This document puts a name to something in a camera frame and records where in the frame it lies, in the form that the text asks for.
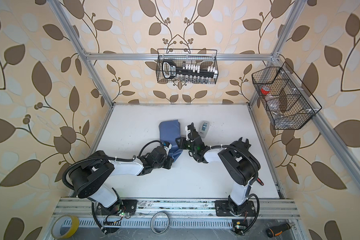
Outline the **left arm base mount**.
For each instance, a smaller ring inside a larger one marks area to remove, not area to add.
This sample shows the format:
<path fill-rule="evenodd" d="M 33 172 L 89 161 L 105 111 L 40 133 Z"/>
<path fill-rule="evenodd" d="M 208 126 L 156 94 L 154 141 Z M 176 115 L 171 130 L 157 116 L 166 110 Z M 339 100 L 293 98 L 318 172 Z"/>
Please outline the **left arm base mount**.
<path fill-rule="evenodd" d="M 108 208 L 104 207 L 102 204 L 98 204 L 98 206 L 95 207 L 95 210 L 96 213 L 100 213 L 100 215 L 103 216 L 119 216 L 122 213 L 132 216 L 137 210 L 137 203 L 138 200 L 135 199 L 119 199 Z"/>

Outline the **blue wrapping paper sheet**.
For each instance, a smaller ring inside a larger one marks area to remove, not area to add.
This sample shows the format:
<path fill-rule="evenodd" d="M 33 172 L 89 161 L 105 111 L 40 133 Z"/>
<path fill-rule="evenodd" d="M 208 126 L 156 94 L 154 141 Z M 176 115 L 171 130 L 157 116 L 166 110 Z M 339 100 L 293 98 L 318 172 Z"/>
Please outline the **blue wrapping paper sheet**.
<path fill-rule="evenodd" d="M 178 120 L 164 121 L 159 124 L 159 131 L 160 141 L 169 142 L 172 145 L 169 156 L 176 161 L 183 151 L 176 143 L 176 139 L 181 137 L 181 124 Z"/>

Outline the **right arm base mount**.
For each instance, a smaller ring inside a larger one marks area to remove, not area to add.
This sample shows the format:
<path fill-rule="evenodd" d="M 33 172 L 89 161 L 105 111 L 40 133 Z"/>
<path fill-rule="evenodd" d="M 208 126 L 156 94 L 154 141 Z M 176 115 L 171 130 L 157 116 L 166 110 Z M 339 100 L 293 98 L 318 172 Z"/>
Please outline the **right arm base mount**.
<path fill-rule="evenodd" d="M 231 200 L 215 201 L 215 210 L 218 217 L 254 217 L 256 208 L 253 201 L 246 201 L 236 205 Z"/>

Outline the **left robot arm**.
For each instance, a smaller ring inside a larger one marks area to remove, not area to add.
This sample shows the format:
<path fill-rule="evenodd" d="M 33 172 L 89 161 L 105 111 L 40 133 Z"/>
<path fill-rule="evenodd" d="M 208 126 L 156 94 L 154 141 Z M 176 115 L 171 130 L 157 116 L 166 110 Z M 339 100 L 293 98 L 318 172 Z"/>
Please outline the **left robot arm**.
<path fill-rule="evenodd" d="M 174 162 L 169 155 L 171 148 L 169 142 L 154 140 L 132 159 L 110 157 L 104 151 L 97 151 L 68 167 L 62 181 L 80 199 L 98 202 L 107 209 L 118 207 L 122 200 L 114 188 L 106 186 L 107 179 L 119 175 L 144 176 L 161 168 L 169 170 Z"/>

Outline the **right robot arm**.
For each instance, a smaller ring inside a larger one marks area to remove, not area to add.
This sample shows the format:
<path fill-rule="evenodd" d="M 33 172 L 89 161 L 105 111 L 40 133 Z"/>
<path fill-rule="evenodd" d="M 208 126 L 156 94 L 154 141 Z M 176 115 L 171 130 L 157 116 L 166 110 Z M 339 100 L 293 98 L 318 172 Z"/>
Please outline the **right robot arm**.
<path fill-rule="evenodd" d="M 181 150 L 188 150 L 190 156 L 198 163 L 222 163 L 233 179 L 234 184 L 228 197 L 230 212 L 240 215 L 249 199 L 252 185 L 258 180 L 261 165 L 250 153 L 251 144 L 248 139 L 242 138 L 229 145 L 207 146 L 204 144 L 200 134 L 196 131 L 194 124 L 186 127 L 187 136 L 176 139 Z"/>

